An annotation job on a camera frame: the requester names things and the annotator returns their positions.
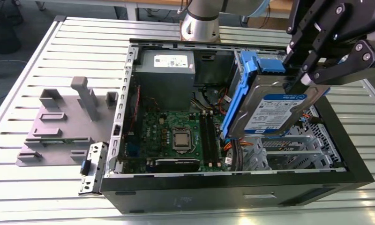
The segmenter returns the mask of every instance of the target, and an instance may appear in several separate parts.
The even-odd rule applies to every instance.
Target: ram slot
[[[218,166],[219,156],[218,156],[218,143],[217,143],[217,136],[215,136],[215,126],[213,115],[207,114],[207,137],[210,143],[210,155],[211,155],[211,162],[213,166]]]
[[[209,138],[207,138],[207,125],[206,125],[206,115],[201,115],[201,136],[202,136],[202,146],[203,146],[203,159],[205,164],[211,162],[211,154],[209,149]]]

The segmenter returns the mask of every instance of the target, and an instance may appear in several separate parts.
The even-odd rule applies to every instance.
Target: aluminum table
[[[68,17],[54,22],[0,107],[0,222],[83,224],[375,224],[375,183],[300,207],[122,215],[109,200],[79,197],[79,166],[18,167],[18,153],[39,112],[44,88],[76,95],[75,75],[97,95],[122,85],[130,38],[179,40],[173,23]],[[226,43],[286,46],[284,31],[221,27]],[[375,179],[375,90],[368,81],[328,96]]]

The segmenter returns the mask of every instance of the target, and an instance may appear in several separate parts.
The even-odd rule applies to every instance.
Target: gray plastic bracket
[[[97,96],[87,88],[86,77],[79,77],[74,83],[87,95],[99,120],[93,120],[90,111],[79,105],[82,96],[62,96],[56,89],[46,89],[42,93],[42,103],[32,129],[19,154],[16,165],[81,165],[87,157],[94,143],[109,141],[115,117],[115,107],[109,107],[115,93]]]
[[[42,121],[59,121],[67,120],[67,115],[63,112],[43,113],[39,118]]]
[[[85,108],[93,121],[99,120],[97,109],[97,95],[94,90],[89,89],[89,79],[85,76],[75,76],[71,82],[71,88],[78,91]]]
[[[46,108],[58,108],[59,99],[63,99],[63,96],[60,95],[58,89],[44,89],[39,98]]]

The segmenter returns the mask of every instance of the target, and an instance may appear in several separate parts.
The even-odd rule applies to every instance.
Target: cpu socket
[[[191,129],[186,127],[173,128],[173,150],[185,154],[193,150]]]

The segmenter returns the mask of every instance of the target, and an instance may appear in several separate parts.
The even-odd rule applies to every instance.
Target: power supply label
[[[245,127],[246,133],[267,134],[278,131],[289,117],[292,109],[302,104],[308,95],[269,94],[263,97],[250,121]]]
[[[155,55],[155,67],[189,67],[189,56],[186,55]]]

